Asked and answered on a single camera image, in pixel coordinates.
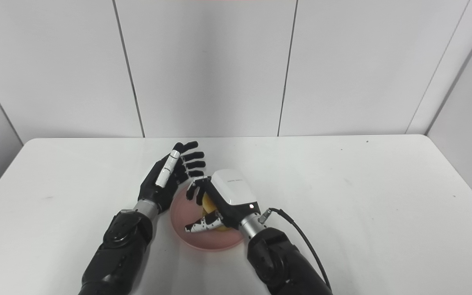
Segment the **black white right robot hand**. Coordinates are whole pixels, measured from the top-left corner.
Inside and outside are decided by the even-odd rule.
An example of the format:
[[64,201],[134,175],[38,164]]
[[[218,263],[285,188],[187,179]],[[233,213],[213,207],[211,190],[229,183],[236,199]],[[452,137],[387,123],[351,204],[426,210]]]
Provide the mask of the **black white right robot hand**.
[[215,210],[185,225],[185,232],[200,233],[225,226],[238,230],[250,240],[264,230],[264,225],[258,222],[261,211],[257,198],[238,170],[217,170],[212,176],[194,178],[186,191],[186,198],[204,205],[204,195],[215,205]]

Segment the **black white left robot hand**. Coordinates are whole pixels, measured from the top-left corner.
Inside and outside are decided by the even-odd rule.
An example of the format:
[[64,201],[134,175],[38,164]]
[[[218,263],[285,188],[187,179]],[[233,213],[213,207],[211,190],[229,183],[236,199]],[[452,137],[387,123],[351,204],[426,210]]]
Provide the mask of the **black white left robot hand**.
[[181,184],[204,176],[204,153],[190,152],[198,146],[197,141],[176,143],[170,153],[154,164],[141,183],[138,201],[144,200],[155,205],[158,214],[167,211]]

